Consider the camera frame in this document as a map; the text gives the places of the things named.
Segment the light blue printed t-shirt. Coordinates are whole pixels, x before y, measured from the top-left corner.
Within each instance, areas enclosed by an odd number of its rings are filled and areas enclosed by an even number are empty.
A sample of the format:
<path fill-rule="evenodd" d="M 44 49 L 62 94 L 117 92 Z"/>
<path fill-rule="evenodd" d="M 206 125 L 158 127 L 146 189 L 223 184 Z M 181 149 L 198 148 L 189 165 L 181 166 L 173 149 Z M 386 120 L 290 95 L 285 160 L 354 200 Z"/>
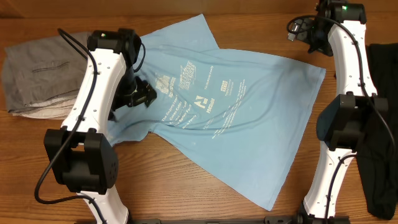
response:
<path fill-rule="evenodd" d="M 138 76 L 150 106 L 108 124 L 111 144 L 162 137 L 191 161 L 271 210 L 287 178 L 326 71 L 294 59 L 221 49 L 203 16 L 143 36 Z"/>

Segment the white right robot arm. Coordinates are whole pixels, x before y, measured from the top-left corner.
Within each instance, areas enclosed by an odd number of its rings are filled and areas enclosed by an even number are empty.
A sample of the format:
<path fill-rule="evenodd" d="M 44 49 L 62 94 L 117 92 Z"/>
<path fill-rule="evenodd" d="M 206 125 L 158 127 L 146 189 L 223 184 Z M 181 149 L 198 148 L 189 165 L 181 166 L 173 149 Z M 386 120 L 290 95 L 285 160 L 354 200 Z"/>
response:
<path fill-rule="evenodd" d="M 379 97 L 368 68 L 364 5 L 320 1 L 315 9 L 317 14 L 287 24 L 288 38 L 308 44 L 309 53 L 334 58 L 336 96 L 317 118 L 320 157 L 299 211 L 291 217 L 268 217 L 265 223 L 349 223 L 348 217 L 335 215 L 346 171 L 377 122 L 387 124 L 387 100 Z"/>

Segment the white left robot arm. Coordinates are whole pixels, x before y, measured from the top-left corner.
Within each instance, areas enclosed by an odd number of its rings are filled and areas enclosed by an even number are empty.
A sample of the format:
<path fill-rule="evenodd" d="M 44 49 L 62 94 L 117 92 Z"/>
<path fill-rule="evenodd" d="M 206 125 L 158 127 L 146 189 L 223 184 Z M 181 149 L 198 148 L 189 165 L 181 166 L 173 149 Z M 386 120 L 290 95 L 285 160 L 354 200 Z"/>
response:
<path fill-rule="evenodd" d="M 107 127 L 109 121 L 116 120 L 114 112 L 121 107 L 150 106 L 157 98 L 154 88 L 136 76 L 146 56 L 145 45 L 132 29 L 96 30 L 86 45 L 63 29 L 58 33 L 86 59 L 86 72 L 61 127 L 45 133 L 49 164 L 36 183 L 35 200 L 56 204 L 82 199 L 96 223 L 132 223 L 115 186 L 119 160 Z M 51 201 L 40 197 L 40 187 L 49 172 L 72 192 L 71 196 Z"/>

